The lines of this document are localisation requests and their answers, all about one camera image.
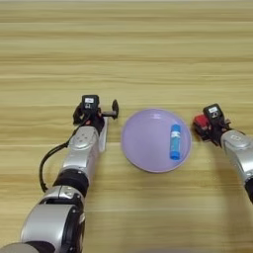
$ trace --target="black cable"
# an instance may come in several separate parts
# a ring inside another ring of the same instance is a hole
[[[61,149],[68,147],[68,144],[69,144],[69,141],[70,141],[71,137],[72,137],[81,127],[85,126],[85,124],[87,123],[87,121],[89,121],[89,119],[90,119],[90,115],[88,115],[87,117],[83,118],[83,119],[82,119],[81,125],[73,132],[73,134],[71,134],[70,138],[69,138],[66,142],[64,142],[64,143],[62,143],[62,144],[60,144],[60,145],[54,147],[54,148],[53,148],[52,150],[50,150],[50,151],[44,156],[44,158],[42,159],[42,162],[41,162],[40,168],[39,168],[39,180],[40,180],[40,185],[41,185],[41,187],[42,187],[42,190],[43,190],[44,192],[45,192],[46,190],[48,190],[48,187],[46,186],[46,184],[45,184],[45,182],[44,182],[44,180],[43,180],[43,166],[44,166],[44,164],[46,163],[46,161],[48,160],[48,158],[49,158],[50,156],[52,156],[52,155],[55,154],[56,152],[60,151]]]
[[[45,192],[48,187],[46,186],[44,180],[43,180],[43,166],[44,164],[46,163],[46,161],[48,160],[48,158],[50,156],[52,156],[53,154],[55,154],[56,152],[58,152],[59,150],[63,149],[64,147],[67,147],[68,146],[68,141],[54,147],[52,150],[50,150],[43,158],[42,162],[41,162],[41,165],[40,165],[40,170],[39,170],[39,180],[40,180],[40,184],[41,184],[41,187],[42,187],[42,190]]]

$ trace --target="blue bottle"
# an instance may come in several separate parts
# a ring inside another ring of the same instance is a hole
[[[179,125],[171,126],[170,133],[170,158],[172,160],[180,159],[180,134],[181,128]]]

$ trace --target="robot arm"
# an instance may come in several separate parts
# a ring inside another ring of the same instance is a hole
[[[117,101],[112,112],[103,114],[98,96],[83,96],[73,116],[79,127],[68,142],[62,169],[27,217],[21,242],[0,249],[0,253],[82,252],[85,197],[105,143],[104,117],[116,119],[118,114]]]
[[[194,119],[195,131],[202,140],[210,140],[224,150],[253,203],[253,139],[229,124],[218,104],[204,108],[204,114]]]

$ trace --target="round plate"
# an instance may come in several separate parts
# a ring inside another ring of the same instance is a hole
[[[180,160],[170,159],[171,125],[180,125]],[[176,115],[160,109],[140,111],[130,117],[122,131],[126,158],[140,169],[161,173],[173,170],[187,159],[192,146],[191,133]]]

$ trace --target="purple plate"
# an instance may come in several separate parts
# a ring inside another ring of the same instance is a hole
[[[181,126],[180,160],[170,159],[171,125]],[[147,109],[131,116],[122,131],[126,158],[140,169],[161,173],[183,164],[191,150],[192,137],[186,124],[176,115],[160,109]]]

